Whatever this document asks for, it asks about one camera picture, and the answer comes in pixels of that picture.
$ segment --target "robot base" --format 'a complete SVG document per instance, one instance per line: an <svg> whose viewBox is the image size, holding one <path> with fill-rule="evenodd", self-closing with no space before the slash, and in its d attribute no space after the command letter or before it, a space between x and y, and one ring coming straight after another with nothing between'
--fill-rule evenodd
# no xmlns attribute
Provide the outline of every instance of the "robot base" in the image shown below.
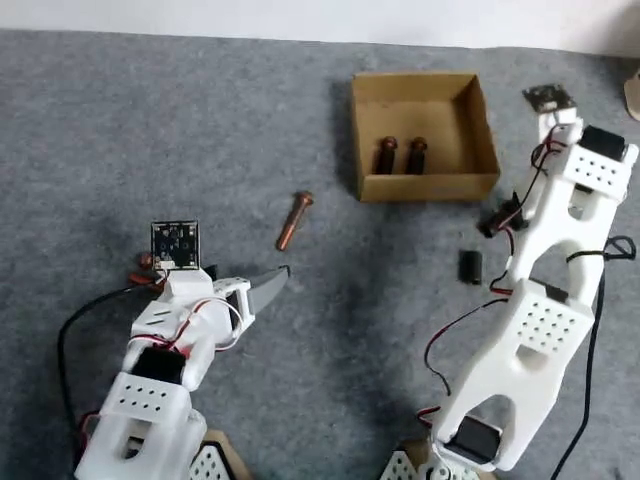
<svg viewBox="0 0 640 480"><path fill-rule="evenodd" d="M474 472L433 455L430 442L407 440L393 452L380 480L498 480L492 473Z"/></svg>

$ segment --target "cable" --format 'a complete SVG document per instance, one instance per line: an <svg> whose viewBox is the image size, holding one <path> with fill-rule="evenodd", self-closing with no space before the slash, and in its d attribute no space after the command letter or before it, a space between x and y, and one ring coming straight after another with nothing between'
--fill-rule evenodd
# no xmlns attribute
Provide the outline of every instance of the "cable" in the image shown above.
<svg viewBox="0 0 640 480"><path fill-rule="evenodd" d="M620 242L626 242L629 246L629 250L625 250ZM609 253L606 249L612 246L618 253ZM617 235L614 237L610 237L607 239L605 243L605 247L603 250L584 250L580 252L575 252L567 257L567 263L572 260L587 256L587 255L602 255L604 261L610 260L635 260L636 258L636 245L633 239L626 235ZM573 436L571 443L565 450L562 458L558 462L555 470L551 474L551 480L556 480L562 471L565 463L573 453L576 445L580 441L582 434L587 428L589 424L589 415L591 413L591 387L592 387L592 379L593 379L593 360L595 356L596 350L596 341L598 339L598 329L600 328L600 320L602 318L602 310L604 308L604 294L605 294L605 275L604 270L602 271L602 276L600 277L600 283L598 284L598 295L596 297L596 311L594 313L594 321L593 327L591 327L591 336L589 338L589 350L587 352L587 368L586 368L586 378L585 378L585 386L584 386L584 410L582 413L582 421L580 422L580 426L576 431L576 434Z"/></svg>
<svg viewBox="0 0 640 480"><path fill-rule="evenodd" d="M502 303L502 302L507 302L507 301L508 300L506 298L497 298L497 299L491 300L491 301L489 301L487 303L483 303L479 307L474 308L473 310L465 313L461 317L458 317L453 322L448 323L447 325L442 327L440 330L438 330L435 333L435 335L433 337L431 337L431 340L429 340L429 342L427 343L427 346L426 346L426 348L424 350L424 364L434 375L437 375L440 378L440 380L442 380L442 384L444 385L444 388L445 388L445 390L447 392L447 397L451 396L451 387L449 386L449 382L447 382L447 379L445 378L445 376L442 373L440 373L438 370L435 370L431 366L431 364L429 363L429 351L431 350L431 347L433 346L435 341L438 340L438 338L440 338L442 335L444 335L444 333L446 333L447 330L449 330L451 327L453 327L458 322L461 322L462 320L464 320L468 316L473 315L478 310L482 310L484 308L490 307L491 305L494 305L496 303Z"/></svg>
<svg viewBox="0 0 640 480"><path fill-rule="evenodd" d="M120 290L115 290L113 292L102 295L101 297L96 298L95 300L90 301L78 311L76 311L69 319L64 322L62 328L58 332L58 344L57 344L57 352L58 352L58 375L60 377L60 388L62 390L62 403L64 405L65 416L67 417L67 423L69 426L69 432L71 434L71 439L74 446L74 452L78 452L82 447L82 439L78 435L78 429L76 427L76 416L74 413L73 402L71 399L71 392L69 388L69 380L67 378L67 365L66 365L66 355L64 350L64 345L66 341L67 332L69 328L83 315L93 310L95 307L100 305L101 303L106 302L107 300L111 300L112 298L116 298L122 295L125 295L136 288L144 287L149 285L149 283L143 283L138 285L132 285L130 287L121 288Z"/></svg>
<svg viewBox="0 0 640 480"><path fill-rule="evenodd" d="M509 240L509 258L507 259L507 264L505 266L504 272L502 272L502 275L491 280L491 283L489 284L489 291L500 295L511 295L513 293L512 289L498 288L495 286L496 283L503 280L507 276L507 273L509 272L509 264L511 263L511 259L513 258L513 254L515 253L515 241L513 239L513 232L509 227L504 227L502 231L507 234L507 238Z"/></svg>
<svg viewBox="0 0 640 480"><path fill-rule="evenodd" d="M564 467L564 464L567 462L571 453L573 453L573 449L576 448L576 445L580 441L582 434L587 428L587 424L589 423L589 414L591 412L591 382L593 377L593 358L596 350L596 340L598 339L598 328L600 327L600 319L602 317L602 309L604 307L604 271L602 272L602 276L600 277L600 283L598 285L598 297L596 299L596 312L595 319L593 321L593 327L591 327L591 337L589 338L589 351L587 352L587 372L586 372L586 380L584 385L584 410L582 413L582 422L580 423L580 427L578 427L578 431L573 436L571 443L565 450L562 458L558 462L553 474L551 475L551 480L556 480Z"/></svg>
<svg viewBox="0 0 640 480"><path fill-rule="evenodd" d="M552 148L554 145L564 148L567 146L566 143L562 143L559 142L557 140L553 140L552 136L553 136L553 132L555 131L556 128L560 127L560 124L555 125L551 130L549 130L549 133L547 134L546 138L544 139L544 141L537 145L533 151L531 152L531 166L533 166L536 169L536 173L533 176L533 180L531 180L531 184L529 184L529 188L527 189L527 192L524 194L524 197L522 198L522 201L520 201L520 205L518 206L518 208L511 214L509 215L505 220L502 221L502 223L498 226L498 230L502 230L504 227L506 227L507 225L509 225L509 222L518 214L522 211L522 208L525 204L525 202L527 201L527 199L529 198L529 195L531 194L531 190L533 189L533 186L536 183L536 180L538 179L538 176L540 175L540 172L544 172L545 175L548 175L548 173L544 170L543 165L544 162L547 160L547 158L549 157L549 155L551 154L555 154L555 153L560 153L561 150ZM542 152L544 149L547 149L547 151L544 153L544 155L542 155ZM536 164L536 161L538 160L538 158L540 158L540 156L542 155L542 159L540 160L540 163Z"/></svg>
<svg viewBox="0 0 640 480"><path fill-rule="evenodd" d="M429 421L426 420L425 417L426 415L431 415L432 413L436 413L440 410L440 406L436 406L436 407L429 407L429 408L421 408L420 410L418 410L416 412L416 418L418 419L418 421L420 423L422 423L425 427L427 428L431 428L433 426L433 424Z"/></svg>

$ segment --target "small black object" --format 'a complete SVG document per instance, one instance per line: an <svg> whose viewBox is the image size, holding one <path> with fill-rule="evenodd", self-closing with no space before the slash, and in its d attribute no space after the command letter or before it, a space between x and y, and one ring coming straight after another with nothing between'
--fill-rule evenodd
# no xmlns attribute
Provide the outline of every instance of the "small black object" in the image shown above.
<svg viewBox="0 0 640 480"><path fill-rule="evenodd" d="M555 287L550 283L543 282L542 280L538 280L537 278L530 278L531 281L536 282L544 287L545 293L547 294L547 298L551 300L555 300L558 303L567 303L569 299L569 292L561 289L560 287Z"/></svg>
<svg viewBox="0 0 640 480"><path fill-rule="evenodd" d="M551 113L576 106L562 85L540 85L522 91L536 113Z"/></svg>
<svg viewBox="0 0 640 480"><path fill-rule="evenodd" d="M218 265L213 264L204 268L204 273L211 277L214 282L218 279Z"/></svg>
<svg viewBox="0 0 640 480"><path fill-rule="evenodd" d="M147 347L138 357L138 361L131 369L131 374L180 385L186 362L186 357L181 353Z"/></svg>
<svg viewBox="0 0 640 480"><path fill-rule="evenodd" d="M480 285L482 283L482 254L477 250L460 252L458 277L463 283Z"/></svg>
<svg viewBox="0 0 640 480"><path fill-rule="evenodd" d="M507 218L510 218L507 225L516 232L522 230L528 225L522 215L520 199L515 192L513 192L511 200L504 202L497 212L478 223L478 230L480 230L480 233L482 233L486 238L493 238L498 231L500 231L500 226Z"/></svg>
<svg viewBox="0 0 640 480"><path fill-rule="evenodd" d="M200 268L198 222L154 222L151 224L151 255L154 270Z"/></svg>
<svg viewBox="0 0 640 480"><path fill-rule="evenodd" d="M409 160L407 161L407 175L422 175L424 173L424 156L427 150L427 142L424 138L418 137L411 142Z"/></svg>
<svg viewBox="0 0 640 480"><path fill-rule="evenodd" d="M626 147L625 139L620 135L607 132L592 125L584 129L578 145L618 162L622 161Z"/></svg>
<svg viewBox="0 0 640 480"><path fill-rule="evenodd" d="M458 455L484 465L496 458L500 446L500 431L491 425L464 417L460 428L445 447Z"/></svg>

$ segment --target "white plastic part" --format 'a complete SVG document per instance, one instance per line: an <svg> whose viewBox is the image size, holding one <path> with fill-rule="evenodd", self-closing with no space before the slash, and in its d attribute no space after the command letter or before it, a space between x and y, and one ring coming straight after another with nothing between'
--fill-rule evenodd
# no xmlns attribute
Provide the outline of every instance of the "white plastic part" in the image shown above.
<svg viewBox="0 0 640 480"><path fill-rule="evenodd" d="M437 455L432 455L431 461L420 465L418 477L421 480L480 480L468 466L451 460L444 462Z"/></svg>
<svg viewBox="0 0 640 480"><path fill-rule="evenodd" d="M202 447L189 469L189 480L231 480L231 478L215 445Z"/></svg>
<svg viewBox="0 0 640 480"><path fill-rule="evenodd" d="M538 143L542 143L556 125L574 124L578 120L578 109L576 107L538 115Z"/></svg>
<svg viewBox="0 0 640 480"><path fill-rule="evenodd" d="M277 294L289 276L286 267L273 273L269 276L273 283L261 285L261 306ZM202 270L169 273L163 293L131 327L123 371L111 387L78 465L79 480L189 478L207 429L202 415L191 408L189 392L202 382L216 348L227 348L254 322L258 309L250 310L250 288L250 282L239 277L213 282ZM232 314L239 317L236 325ZM185 354L181 385L130 373L143 350L153 344L171 346ZM144 441L130 458L133 438ZM197 469L198 473L192 468L191 474L196 475L192 478L229 478L223 476L221 459L219 463L216 467L210 460L208 469Z"/></svg>
<svg viewBox="0 0 640 480"><path fill-rule="evenodd" d="M181 385L120 373L100 410L76 478L184 478L206 429ZM144 441L137 454L128 458L129 439L138 435Z"/></svg>
<svg viewBox="0 0 640 480"><path fill-rule="evenodd" d="M255 320L247 299L250 288L250 282L239 277L213 282L202 270L171 271L163 294L149 303L133 323L132 341L122 369L131 371L142 351L154 343L148 337L136 337L151 335L171 340L189 319L189 326L176 347L189 352L182 372L182 385L189 391L196 390L213 362L216 347L229 344L234 335L241 335ZM234 293L242 317L242 329L236 332L233 312L226 304L228 296Z"/></svg>
<svg viewBox="0 0 640 480"><path fill-rule="evenodd" d="M541 119L540 125L553 127L552 120L546 122ZM554 139L568 147L549 157L544 164L548 176L538 175L524 204L530 224L518 236L509 265L507 281L513 294L497 330L463 369L435 417L432 448L447 460L484 471L513 468L555 404L567 364L593 324L591 304L604 267L602 256L580 256L569 263L564 301L529 280L535 262L555 245L567 256L602 251L617 207L626 197L638 147L628 145L621 162L603 157L576 143L582 126L577 118L573 125L554 129ZM580 192L576 184L591 193ZM524 192L518 193L522 199ZM478 465L448 450L445 444L463 418L494 396L511 401L496 458Z"/></svg>
<svg viewBox="0 0 640 480"><path fill-rule="evenodd" d="M437 451L481 470L510 470L555 404L567 364L592 324L586 305L551 300L542 285L520 280L498 330L467 364L436 416ZM465 415L496 395L512 404L493 463L477 465L446 450Z"/></svg>
<svg viewBox="0 0 640 480"><path fill-rule="evenodd" d="M419 478L411 460L402 450L393 452L380 476L380 480L418 480Z"/></svg>

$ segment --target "circuit board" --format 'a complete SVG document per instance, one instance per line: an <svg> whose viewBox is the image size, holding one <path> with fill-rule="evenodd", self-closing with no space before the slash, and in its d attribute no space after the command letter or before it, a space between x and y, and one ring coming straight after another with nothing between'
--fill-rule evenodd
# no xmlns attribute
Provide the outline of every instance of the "circuit board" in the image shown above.
<svg viewBox="0 0 640 480"><path fill-rule="evenodd" d="M154 270L200 268L198 222L154 222L151 224L151 255Z"/></svg>

